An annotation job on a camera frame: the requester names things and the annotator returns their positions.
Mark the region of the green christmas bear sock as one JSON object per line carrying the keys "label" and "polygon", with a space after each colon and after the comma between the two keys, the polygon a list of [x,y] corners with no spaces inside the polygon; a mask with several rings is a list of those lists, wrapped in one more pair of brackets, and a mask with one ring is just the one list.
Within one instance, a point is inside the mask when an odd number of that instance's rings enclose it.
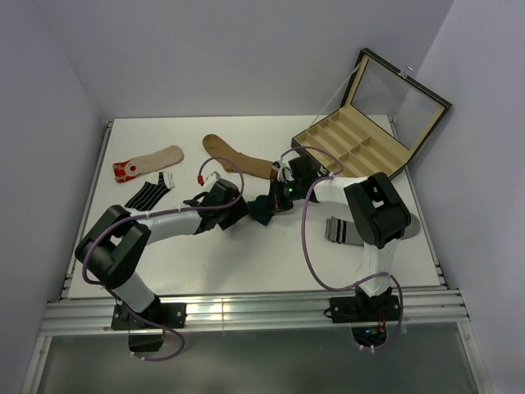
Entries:
{"label": "green christmas bear sock", "polygon": [[259,195],[247,205],[249,216],[263,226],[267,226],[275,215],[274,209],[268,203],[268,195]]}

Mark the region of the brown long sock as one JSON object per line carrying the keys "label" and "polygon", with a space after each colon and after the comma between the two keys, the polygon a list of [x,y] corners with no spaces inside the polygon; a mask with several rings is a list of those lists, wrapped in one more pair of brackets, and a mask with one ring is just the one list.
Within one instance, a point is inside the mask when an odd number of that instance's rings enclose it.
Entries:
{"label": "brown long sock", "polygon": [[277,176],[274,162],[250,157],[238,152],[218,135],[205,135],[202,140],[202,145],[211,157],[219,158],[219,163],[227,172],[237,172],[240,170],[244,174],[265,180],[271,180]]}

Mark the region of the grey striped sock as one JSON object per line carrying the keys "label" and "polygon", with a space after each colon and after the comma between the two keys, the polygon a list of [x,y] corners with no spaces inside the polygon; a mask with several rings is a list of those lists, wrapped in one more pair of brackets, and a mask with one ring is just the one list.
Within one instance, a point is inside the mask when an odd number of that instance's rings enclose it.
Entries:
{"label": "grey striped sock", "polygon": [[[421,231],[422,225],[419,218],[413,213],[410,216],[411,223],[405,228],[402,240],[415,237]],[[326,220],[325,237],[330,242],[337,244],[364,246],[364,241],[358,234],[355,224],[336,217]]]}

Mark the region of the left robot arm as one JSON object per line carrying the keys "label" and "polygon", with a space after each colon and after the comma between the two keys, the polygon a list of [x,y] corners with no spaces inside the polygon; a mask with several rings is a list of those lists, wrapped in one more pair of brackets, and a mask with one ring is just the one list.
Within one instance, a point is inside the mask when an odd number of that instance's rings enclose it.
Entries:
{"label": "left robot arm", "polygon": [[207,191],[166,211],[133,214],[113,205],[75,249],[75,258],[100,284],[130,308],[130,318],[142,328],[157,323],[160,300],[136,268],[148,245],[176,236],[196,236],[215,227],[222,230],[249,213],[237,186],[213,181]]}

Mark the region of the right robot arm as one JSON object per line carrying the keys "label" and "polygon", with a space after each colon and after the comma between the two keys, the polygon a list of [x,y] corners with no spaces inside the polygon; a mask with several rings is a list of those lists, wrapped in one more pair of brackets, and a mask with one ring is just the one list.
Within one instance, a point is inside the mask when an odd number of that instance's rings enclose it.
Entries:
{"label": "right robot arm", "polygon": [[322,176],[307,157],[272,164],[270,189],[264,208],[269,215],[289,211],[296,200],[346,206],[355,232],[363,242],[363,264],[355,300],[359,317],[374,319],[384,307],[380,296],[390,288],[395,250],[411,223],[404,201],[389,177],[378,172],[365,177]]}

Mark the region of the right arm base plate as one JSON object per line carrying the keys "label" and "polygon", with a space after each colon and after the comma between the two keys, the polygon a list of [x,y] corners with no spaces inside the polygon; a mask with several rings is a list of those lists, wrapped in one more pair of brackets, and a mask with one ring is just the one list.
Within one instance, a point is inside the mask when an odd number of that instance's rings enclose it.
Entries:
{"label": "right arm base plate", "polygon": [[398,321],[401,311],[396,295],[379,303],[353,295],[330,298],[323,315],[333,323],[379,323],[381,320]]}

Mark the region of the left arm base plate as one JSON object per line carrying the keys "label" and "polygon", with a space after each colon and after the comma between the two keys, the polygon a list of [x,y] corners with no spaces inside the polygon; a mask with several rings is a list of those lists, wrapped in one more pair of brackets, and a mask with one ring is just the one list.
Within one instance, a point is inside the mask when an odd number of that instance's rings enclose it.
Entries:
{"label": "left arm base plate", "polygon": [[186,318],[186,303],[160,303],[153,305],[143,313],[132,313],[133,310],[125,305],[116,305],[113,310],[111,330],[140,330],[156,328],[162,325],[167,328],[183,328]]}

